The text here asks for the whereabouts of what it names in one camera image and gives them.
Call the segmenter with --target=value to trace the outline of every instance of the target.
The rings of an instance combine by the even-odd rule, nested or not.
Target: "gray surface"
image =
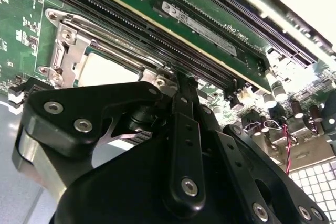
[[[20,174],[12,164],[20,115],[11,114],[3,102],[6,97],[0,96],[0,223],[49,223],[56,209],[51,195]],[[111,145],[101,146],[94,151],[92,164],[97,167],[123,152]]]
[[[12,151],[20,117],[0,104],[0,223],[26,223],[40,187],[19,174],[12,164]]]

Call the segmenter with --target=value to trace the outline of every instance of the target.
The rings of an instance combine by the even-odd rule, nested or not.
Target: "white label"
[[[231,45],[229,42],[225,41],[224,39],[220,38],[217,34],[210,31],[206,27],[200,25],[195,20],[189,18],[187,15],[185,15],[183,12],[176,9],[171,4],[167,3],[166,1],[163,1],[162,3],[162,9],[165,13],[168,13],[171,17],[177,19],[178,21],[184,23],[191,29],[193,29],[198,34],[202,35],[203,37],[207,38],[217,46],[223,48],[224,50],[228,51],[230,54],[237,56],[236,48]]]
[[[7,42],[0,38],[0,50],[7,52]]]

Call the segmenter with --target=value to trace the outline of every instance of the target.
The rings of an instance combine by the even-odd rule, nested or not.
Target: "pcie slot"
[[[259,37],[267,41],[277,51],[290,58],[296,64],[307,67],[317,62],[316,56],[305,50],[303,46],[295,45],[283,35],[282,31],[276,31],[275,26],[271,26],[258,17],[258,14],[249,10],[247,3],[242,5],[236,0],[211,0],[226,12],[229,12],[237,20],[255,32]]]
[[[221,88],[232,85],[234,77],[219,64],[207,59],[193,48],[181,44],[151,24],[137,22],[137,17],[110,0],[61,0],[80,10],[111,30],[117,30],[127,39],[154,49],[157,56],[168,63],[182,67],[192,74]]]

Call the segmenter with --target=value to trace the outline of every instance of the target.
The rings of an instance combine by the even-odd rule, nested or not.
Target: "metal bracket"
[[[160,62],[150,52],[130,44],[86,18],[55,9],[46,9],[45,14],[57,27],[50,66],[39,66],[38,71],[60,88],[72,88],[86,65],[90,52],[100,52],[115,63],[139,76],[139,81],[148,81],[160,90],[170,88],[176,92],[171,68]]]
[[[205,205],[205,184],[200,127],[193,119],[193,102],[188,78],[178,76],[179,91],[172,101],[169,125],[169,175],[164,201],[175,215],[190,218]]]
[[[328,223],[324,212],[313,202],[282,170],[277,166],[258,145],[240,128],[231,124],[223,132],[231,136],[244,155],[246,165],[255,185],[265,199],[268,209],[276,213],[281,223]],[[314,211],[323,218],[317,217]]]

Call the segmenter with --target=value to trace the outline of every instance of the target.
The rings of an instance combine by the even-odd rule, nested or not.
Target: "electrolytic capacitor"
[[[303,110],[299,101],[292,101],[290,103],[290,106],[292,108],[293,115],[295,118],[303,118]]]
[[[277,105],[277,102],[274,99],[272,94],[264,94],[264,104],[267,109],[274,108]]]
[[[283,102],[285,101],[288,96],[286,94],[286,91],[281,83],[281,81],[277,81],[272,85],[272,90],[273,90],[273,94],[275,97],[275,100],[277,102]]]
[[[261,116],[261,117],[260,117],[260,122],[261,122],[261,132],[264,132],[264,133],[266,133],[266,132],[269,131],[269,128],[264,126],[264,122],[265,122],[266,120],[267,120],[266,117],[264,117],[264,116]]]
[[[261,125],[253,128],[253,135],[260,136],[261,135]]]
[[[320,123],[323,121],[320,109],[316,105],[313,105],[309,108],[309,114],[314,120],[314,122]]]

